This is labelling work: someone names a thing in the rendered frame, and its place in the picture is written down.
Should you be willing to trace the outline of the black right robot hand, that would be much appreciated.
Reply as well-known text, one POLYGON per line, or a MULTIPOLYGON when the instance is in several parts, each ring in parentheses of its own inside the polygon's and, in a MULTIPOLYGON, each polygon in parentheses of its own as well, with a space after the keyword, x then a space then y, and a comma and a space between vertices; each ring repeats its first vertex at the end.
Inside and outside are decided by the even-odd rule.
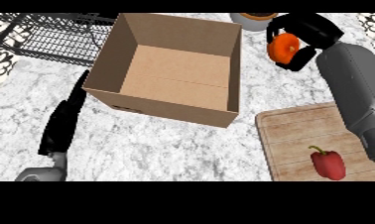
POLYGON ((290 33, 298 38, 298 52, 289 64, 275 62, 275 66, 290 71, 299 71, 315 50, 327 49, 343 35, 333 23, 315 13, 289 13, 272 18, 267 26, 267 45, 281 33, 290 33))

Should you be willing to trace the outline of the orange squash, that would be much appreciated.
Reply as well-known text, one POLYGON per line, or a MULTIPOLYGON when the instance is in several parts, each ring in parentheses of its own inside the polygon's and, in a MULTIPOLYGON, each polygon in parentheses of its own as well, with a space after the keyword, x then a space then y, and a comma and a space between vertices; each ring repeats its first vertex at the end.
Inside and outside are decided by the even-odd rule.
POLYGON ((289 64, 289 61, 298 52, 298 38, 290 33, 281 33, 272 37, 267 45, 268 57, 274 62, 289 64))

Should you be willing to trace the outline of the brown cardboard box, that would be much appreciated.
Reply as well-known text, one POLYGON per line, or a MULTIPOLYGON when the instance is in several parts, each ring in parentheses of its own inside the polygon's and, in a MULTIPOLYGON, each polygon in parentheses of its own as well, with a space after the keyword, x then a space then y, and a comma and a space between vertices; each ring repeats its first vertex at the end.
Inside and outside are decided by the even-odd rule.
POLYGON ((120 13, 84 90, 110 108, 225 128, 239 115, 241 26, 120 13))

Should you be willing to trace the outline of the wooden cutting board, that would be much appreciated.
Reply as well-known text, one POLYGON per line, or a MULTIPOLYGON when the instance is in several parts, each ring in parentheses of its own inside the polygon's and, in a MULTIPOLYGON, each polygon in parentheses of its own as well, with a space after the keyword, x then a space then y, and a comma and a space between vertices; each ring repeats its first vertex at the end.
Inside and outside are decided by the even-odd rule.
POLYGON ((315 148, 340 155, 342 181, 375 181, 375 163, 345 129, 333 102, 261 112, 255 124, 272 181, 329 181, 312 167, 315 148))

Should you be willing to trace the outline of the white patterned object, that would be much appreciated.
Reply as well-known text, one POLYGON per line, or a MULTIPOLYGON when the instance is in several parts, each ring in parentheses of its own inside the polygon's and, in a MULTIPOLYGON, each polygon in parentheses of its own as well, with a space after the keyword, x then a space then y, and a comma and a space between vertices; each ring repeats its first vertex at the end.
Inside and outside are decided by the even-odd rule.
POLYGON ((5 81, 19 57, 4 49, 0 49, 0 84, 5 81))
POLYGON ((357 19, 364 31, 375 33, 375 13, 358 13, 357 19))

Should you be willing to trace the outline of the grey pot with brown rim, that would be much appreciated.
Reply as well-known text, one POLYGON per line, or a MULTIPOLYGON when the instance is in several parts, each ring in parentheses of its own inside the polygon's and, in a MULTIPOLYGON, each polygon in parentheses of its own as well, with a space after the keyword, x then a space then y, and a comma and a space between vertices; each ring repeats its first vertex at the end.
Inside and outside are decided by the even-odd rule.
POLYGON ((246 31, 259 32, 267 28, 277 15, 277 13, 231 13, 230 18, 246 31))

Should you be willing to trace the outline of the red bell pepper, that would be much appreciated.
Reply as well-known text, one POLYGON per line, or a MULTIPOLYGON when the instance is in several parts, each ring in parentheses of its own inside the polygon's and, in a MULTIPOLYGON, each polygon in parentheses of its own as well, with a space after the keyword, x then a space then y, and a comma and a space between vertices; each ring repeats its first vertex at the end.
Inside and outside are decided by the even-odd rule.
POLYGON ((324 151, 317 146, 308 146, 314 149, 309 154, 314 170, 321 177, 330 180, 340 180, 345 177, 345 165, 340 155, 333 151, 324 151))

